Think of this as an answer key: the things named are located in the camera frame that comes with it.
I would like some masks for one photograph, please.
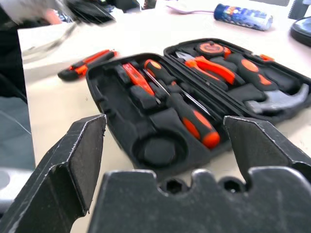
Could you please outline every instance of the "tool kit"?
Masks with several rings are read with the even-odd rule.
[[[159,180],[230,150],[224,116],[277,124],[311,104],[309,78],[213,38],[97,64],[86,79],[121,149]]]

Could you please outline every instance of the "white desk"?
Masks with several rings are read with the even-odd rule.
[[[42,72],[51,68],[65,68],[69,62],[78,61],[103,49],[115,49],[121,56],[141,52],[163,54],[163,50],[182,41],[197,38],[220,38],[266,54],[289,68],[304,75],[311,74],[311,48],[294,41],[288,35],[292,20],[276,22],[274,29],[260,32],[248,28],[216,22],[210,15],[171,15],[165,11],[145,11],[139,15],[125,15],[116,24],[105,27],[83,26],[54,54],[40,61]],[[23,34],[20,35],[23,46]],[[33,72],[25,72],[30,122],[34,139],[35,159],[38,163],[46,151],[68,130],[73,121],[97,115],[99,112],[89,93],[85,80],[63,83],[54,74],[37,80]],[[307,109],[290,121],[283,122],[278,129],[295,145],[311,155],[311,110]],[[133,166],[119,149],[113,137],[106,131],[101,174],[107,170],[128,170]],[[204,166],[212,170],[216,178],[232,175],[241,178],[234,155],[225,153]],[[181,177],[190,181],[190,172]],[[78,220],[72,229],[84,233],[89,216]]]

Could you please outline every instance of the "foam tool tray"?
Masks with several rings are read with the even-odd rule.
[[[224,79],[219,75],[219,72],[215,73],[211,70],[208,70],[207,72],[214,77],[219,78],[222,82],[218,83],[213,79],[207,79],[205,75],[202,75],[202,73],[191,68],[189,65],[186,65],[185,59],[177,56],[176,52],[183,52],[192,57],[203,56],[204,59],[207,59],[210,62],[225,66],[229,71],[233,72],[238,79],[236,79],[235,82],[230,83],[230,80]],[[169,58],[172,63],[178,64],[179,67],[188,73],[188,76],[200,81],[199,85],[208,86],[211,90],[215,91],[220,98],[223,98],[228,103],[232,104],[232,106],[241,110],[245,117],[267,120],[273,124],[277,124],[294,117],[299,111],[311,105],[310,78],[278,64],[273,58],[266,55],[254,55],[251,51],[229,42],[215,38],[187,41],[166,48],[164,50],[164,56]],[[234,63],[234,61],[237,61],[233,59],[234,56],[236,58],[241,57],[242,59],[247,60],[246,62],[248,64],[246,65],[248,65],[248,68],[252,69],[254,72],[256,71],[255,73],[257,73],[257,77],[260,77],[261,83],[259,83],[259,85],[263,87],[258,88],[258,86],[250,81],[249,77],[252,77],[252,71],[245,73],[241,70],[239,64]],[[227,85],[226,88],[219,85],[223,83]],[[279,93],[275,95],[275,88],[273,89],[272,85],[274,85],[277,90],[284,93],[284,95],[279,95]],[[273,90],[273,98],[268,96],[268,93],[271,90]],[[293,98],[293,95],[297,94],[299,91],[300,93],[305,94],[302,101],[297,101],[297,98]],[[262,105],[268,99],[273,99],[273,101],[267,102],[269,104],[265,106]],[[261,104],[264,108],[268,107],[268,109],[254,111],[250,105],[247,105],[249,100]],[[277,105],[286,105],[289,102],[293,103],[289,108],[281,108],[277,111],[269,109],[276,107]]]
[[[200,113],[220,135],[221,140],[216,147],[208,149],[190,134],[176,110],[166,105],[166,95],[163,97],[159,89],[155,93],[160,102],[150,96],[138,98],[135,94],[137,86],[128,76],[117,72],[120,65],[129,62],[141,65],[148,59],[166,68],[176,78],[177,85],[185,87],[208,109],[212,117]],[[151,169],[160,180],[206,164],[214,156],[231,149],[223,128],[223,118],[226,115],[241,116],[242,112],[219,98],[210,88],[195,88],[195,85],[199,85],[198,81],[192,80],[165,57],[145,53],[114,60],[90,69],[86,79],[98,109],[107,115],[108,127],[119,146],[136,168]],[[186,98],[184,100],[198,110]]]

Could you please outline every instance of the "open tool case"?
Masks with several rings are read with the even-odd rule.
[[[276,112],[255,113],[245,105],[247,100],[264,101],[265,94],[243,80],[240,84],[230,85],[217,73],[209,74],[226,83],[227,88],[219,86],[214,80],[206,79],[197,71],[185,65],[185,60],[177,57],[177,51],[193,57],[201,56],[196,47],[202,43],[220,45],[241,54],[255,64],[262,74],[277,83],[280,91],[293,95],[303,86],[307,88],[307,97],[295,107]],[[207,148],[190,133],[177,111],[169,105],[165,91],[159,88],[143,72],[147,60],[152,59],[165,68],[177,85],[158,80],[171,93],[179,93],[184,102],[202,114],[220,136],[217,146]],[[208,58],[222,63],[219,57]],[[122,65],[130,63],[148,81],[154,96],[148,95],[141,87],[134,85]],[[88,87],[98,109],[107,115],[108,126],[119,146],[126,152],[136,168],[151,169],[157,173],[158,179],[172,174],[200,167],[208,163],[214,156],[231,149],[228,135],[223,128],[223,118],[227,115],[253,117],[267,120],[273,124],[295,116],[300,110],[311,104],[308,87],[309,78],[290,70],[267,56],[253,55],[251,51],[226,41],[214,38],[192,40],[164,50],[164,57],[143,53],[111,62],[102,63],[91,68],[86,76]],[[185,92],[205,107],[210,115],[193,104],[185,96]]]

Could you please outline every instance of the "black plastic tool case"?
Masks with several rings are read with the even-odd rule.
[[[311,85],[309,78],[293,70],[276,62],[264,61],[259,56],[253,55],[251,51],[214,38],[192,40],[166,48],[164,57],[143,53],[102,63],[91,68],[86,76],[88,87],[100,112],[107,115],[108,127],[117,143],[136,168],[154,170],[159,180],[200,167],[208,163],[214,156],[230,150],[231,145],[223,128],[224,116],[253,117],[276,124],[294,117],[300,110],[311,104],[309,91],[308,98],[304,103],[295,108],[280,111],[275,115],[263,116],[249,111],[242,101],[233,98],[213,83],[207,82],[176,58],[177,50],[191,49],[196,44],[207,41],[226,46],[232,52],[241,53],[258,67],[268,70],[272,74],[282,75],[298,86],[302,83]],[[168,108],[164,101],[154,108],[143,110],[141,105],[132,98],[130,90],[133,84],[129,80],[121,79],[114,68],[132,61],[142,64],[147,59],[155,60],[163,65],[176,77],[177,84],[180,82],[187,84],[187,91],[214,116],[214,118],[208,118],[205,115],[221,137],[217,147],[209,150],[201,144],[187,131],[176,111]],[[297,91],[297,87],[293,87],[289,94],[291,91]],[[159,157],[159,160],[166,162],[154,162],[157,160],[156,156]]]

